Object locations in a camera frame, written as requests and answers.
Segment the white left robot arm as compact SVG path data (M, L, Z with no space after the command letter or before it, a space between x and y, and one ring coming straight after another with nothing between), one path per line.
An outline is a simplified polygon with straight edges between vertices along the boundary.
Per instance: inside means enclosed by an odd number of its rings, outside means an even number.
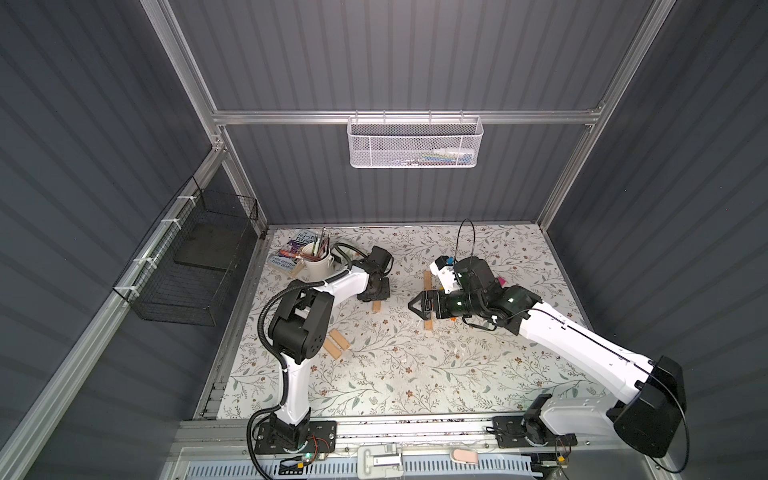
M294 280L268 300L257 319L263 347L280 364L280 397L267 422L277 445L290 451L302 448L309 435L311 360L323 346L333 307L349 298L367 303L390 296L388 274L392 254L378 246L352 260L353 247L338 242L333 249L344 259L342 269L322 279Z

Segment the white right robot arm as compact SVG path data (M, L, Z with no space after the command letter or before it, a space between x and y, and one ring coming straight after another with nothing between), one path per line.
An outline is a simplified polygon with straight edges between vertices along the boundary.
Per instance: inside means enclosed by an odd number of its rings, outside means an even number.
M677 430L687 427L683 372L673 359L652 360L612 343L534 292L503 285L476 256L460 261L441 256L430 271L441 286L409 301L409 310L419 318L468 323L479 317L479 329L504 329L541 345L607 390L603 398L583 400L539 395L520 421L529 444L545 446L567 435L616 435L641 454L659 459L667 454Z

